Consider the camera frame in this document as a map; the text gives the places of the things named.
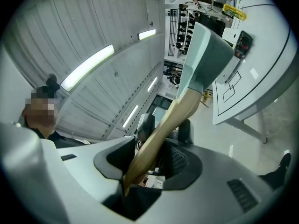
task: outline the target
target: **black shoe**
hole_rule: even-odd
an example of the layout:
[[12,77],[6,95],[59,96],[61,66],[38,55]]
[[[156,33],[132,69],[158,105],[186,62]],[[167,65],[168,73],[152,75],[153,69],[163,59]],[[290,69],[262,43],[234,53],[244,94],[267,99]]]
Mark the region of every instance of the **black shoe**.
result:
[[283,169],[287,170],[290,165],[290,162],[291,162],[291,154],[287,153],[281,159],[279,168],[283,168]]

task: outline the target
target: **ceiling light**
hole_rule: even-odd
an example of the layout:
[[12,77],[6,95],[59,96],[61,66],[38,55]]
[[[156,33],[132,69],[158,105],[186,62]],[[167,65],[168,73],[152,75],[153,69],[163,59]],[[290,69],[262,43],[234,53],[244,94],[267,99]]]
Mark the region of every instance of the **ceiling light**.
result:
[[153,86],[153,84],[156,82],[157,77],[153,80],[153,82],[150,84],[149,88],[148,88],[148,92],[150,91],[151,87]]
[[109,45],[104,49],[93,54],[90,58],[80,64],[75,70],[68,75],[68,77],[61,83],[61,86],[70,91],[78,81],[86,75],[92,68],[98,65],[101,61],[114,53],[113,45]]
[[154,35],[156,34],[156,29],[152,29],[152,30],[149,30],[149,31],[146,31],[146,32],[141,32],[141,33],[138,33],[138,39],[139,40],[142,40],[144,38],[147,38],[151,35]]
[[157,107],[155,108],[155,110],[154,110],[154,112],[153,112],[153,115],[154,115],[154,113],[156,112],[156,110],[157,110]]
[[128,124],[129,120],[132,118],[133,114],[135,113],[135,111],[137,110],[138,105],[135,106],[135,108],[133,109],[133,111],[130,113],[129,117],[127,118],[126,122],[123,124],[123,128],[126,127],[126,125]]

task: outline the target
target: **white panel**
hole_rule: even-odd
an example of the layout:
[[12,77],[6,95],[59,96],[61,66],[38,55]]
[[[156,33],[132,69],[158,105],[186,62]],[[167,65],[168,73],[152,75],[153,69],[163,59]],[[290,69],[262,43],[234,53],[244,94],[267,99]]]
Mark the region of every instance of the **white panel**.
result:
[[18,122],[32,87],[17,70],[4,47],[0,50],[0,122]]
[[89,29],[88,25],[93,21],[86,0],[80,0],[80,2],[78,0],[54,0],[54,2],[59,18],[81,62],[107,46],[96,32],[92,33],[95,29],[94,25]]
[[119,137],[123,137],[126,135],[126,132],[123,131],[123,130],[120,130],[118,128],[114,129],[113,132],[111,133],[110,135],[110,139],[111,140],[114,140],[114,139],[117,139]]
[[109,125],[71,104],[58,124],[59,128],[94,139],[101,139]]
[[69,73],[81,60],[64,31],[56,12],[54,0],[44,0],[37,4],[36,15],[39,18],[38,22],[43,29],[42,32],[46,36],[47,42],[60,61],[57,65],[63,64],[66,66],[67,73]]
[[147,0],[148,4],[148,12],[149,12],[149,23],[153,22],[154,26],[153,29],[160,28],[160,21],[159,21],[159,3],[157,0]]

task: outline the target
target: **white ceiling panel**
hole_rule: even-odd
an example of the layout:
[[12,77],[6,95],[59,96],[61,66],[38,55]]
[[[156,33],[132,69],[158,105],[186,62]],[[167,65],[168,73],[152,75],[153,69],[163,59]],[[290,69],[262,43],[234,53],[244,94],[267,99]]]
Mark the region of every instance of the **white ceiling panel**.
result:
[[[5,46],[37,87],[49,73],[61,83],[84,60],[112,44],[115,58],[91,71],[71,92],[59,91],[58,128],[87,140],[118,138],[128,132],[119,126],[126,109],[147,99],[150,94],[137,93],[157,64],[163,64],[163,12],[164,0],[29,0],[13,18]],[[155,37],[138,41],[138,33],[153,28]]]

